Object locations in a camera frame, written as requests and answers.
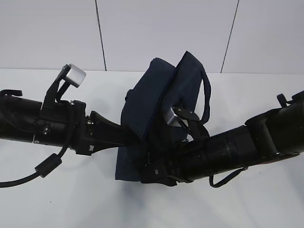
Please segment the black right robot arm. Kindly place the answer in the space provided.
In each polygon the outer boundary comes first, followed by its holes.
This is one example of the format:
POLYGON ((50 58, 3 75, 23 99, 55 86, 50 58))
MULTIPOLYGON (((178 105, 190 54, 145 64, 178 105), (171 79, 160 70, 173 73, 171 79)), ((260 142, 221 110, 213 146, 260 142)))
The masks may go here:
POLYGON ((304 151, 304 94, 291 100, 279 94, 277 100, 279 108, 214 136, 194 112, 171 108, 169 122, 178 123, 193 139, 180 140, 170 153, 150 157, 141 182, 173 187, 208 178, 210 186, 218 188, 251 166, 298 156, 304 151))

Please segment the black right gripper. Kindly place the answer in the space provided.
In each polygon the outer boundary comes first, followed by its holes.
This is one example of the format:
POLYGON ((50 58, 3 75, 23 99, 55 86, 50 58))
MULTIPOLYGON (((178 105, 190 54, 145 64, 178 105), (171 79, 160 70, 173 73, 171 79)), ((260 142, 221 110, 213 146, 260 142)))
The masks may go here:
POLYGON ((150 154, 151 162, 140 172, 144 184, 173 187, 208 178, 214 186, 214 143, 212 140, 178 140, 168 153, 150 154))

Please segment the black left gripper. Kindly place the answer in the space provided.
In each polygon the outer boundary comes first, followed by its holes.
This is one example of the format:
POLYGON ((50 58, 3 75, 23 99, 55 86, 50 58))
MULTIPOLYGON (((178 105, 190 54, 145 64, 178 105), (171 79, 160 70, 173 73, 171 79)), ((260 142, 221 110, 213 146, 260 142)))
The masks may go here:
POLYGON ((86 104, 77 100, 55 101, 50 107, 44 103, 39 114, 39 144, 60 147, 57 156, 62 157, 68 149, 90 156, 101 150, 142 143, 131 139, 126 128, 96 111, 86 116, 85 109, 86 104))

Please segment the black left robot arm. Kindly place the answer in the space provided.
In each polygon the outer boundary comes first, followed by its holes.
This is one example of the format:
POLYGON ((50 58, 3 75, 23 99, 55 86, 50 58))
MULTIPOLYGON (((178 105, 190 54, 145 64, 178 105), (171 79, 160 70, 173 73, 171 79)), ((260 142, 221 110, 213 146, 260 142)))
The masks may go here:
POLYGON ((24 99, 20 90, 0 92, 1 139, 67 147, 76 154, 131 145, 139 139, 126 127, 95 111, 86 115, 86 104, 53 102, 50 109, 38 101, 24 99))

